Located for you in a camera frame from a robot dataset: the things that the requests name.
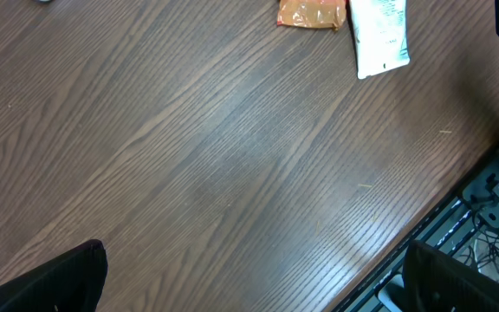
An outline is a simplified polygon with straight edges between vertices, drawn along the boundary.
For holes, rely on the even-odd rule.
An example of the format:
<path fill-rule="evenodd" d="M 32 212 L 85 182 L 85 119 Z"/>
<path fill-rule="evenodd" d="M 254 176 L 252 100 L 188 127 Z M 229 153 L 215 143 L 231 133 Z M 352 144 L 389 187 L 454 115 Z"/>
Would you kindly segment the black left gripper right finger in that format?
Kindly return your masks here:
<path fill-rule="evenodd" d="M 404 311 L 499 312 L 499 283 L 413 241 L 403 266 Z"/>

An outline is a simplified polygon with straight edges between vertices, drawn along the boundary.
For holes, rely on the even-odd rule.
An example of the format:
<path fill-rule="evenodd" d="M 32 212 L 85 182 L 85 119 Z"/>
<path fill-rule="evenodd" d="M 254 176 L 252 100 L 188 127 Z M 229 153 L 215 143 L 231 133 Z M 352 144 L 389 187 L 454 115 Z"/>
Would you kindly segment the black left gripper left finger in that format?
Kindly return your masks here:
<path fill-rule="evenodd" d="M 91 239 L 1 285 L 0 312 L 94 312 L 106 277 L 106 250 Z"/>

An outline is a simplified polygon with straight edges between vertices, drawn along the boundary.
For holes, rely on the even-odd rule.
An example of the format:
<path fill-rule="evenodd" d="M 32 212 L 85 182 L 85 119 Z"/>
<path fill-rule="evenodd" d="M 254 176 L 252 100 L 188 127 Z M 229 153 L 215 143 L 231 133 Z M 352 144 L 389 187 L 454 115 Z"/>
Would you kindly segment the white gold tube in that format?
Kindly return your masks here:
<path fill-rule="evenodd" d="M 350 0 L 357 76 L 364 80 L 410 63 L 406 0 Z"/>

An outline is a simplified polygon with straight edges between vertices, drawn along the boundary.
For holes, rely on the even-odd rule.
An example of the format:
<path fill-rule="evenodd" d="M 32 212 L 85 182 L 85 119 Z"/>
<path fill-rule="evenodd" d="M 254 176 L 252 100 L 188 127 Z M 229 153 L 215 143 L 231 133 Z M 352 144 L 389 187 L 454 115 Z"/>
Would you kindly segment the orange spaghetti packet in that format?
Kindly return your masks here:
<path fill-rule="evenodd" d="M 278 26 L 338 30 L 346 20 L 346 0 L 281 0 Z"/>

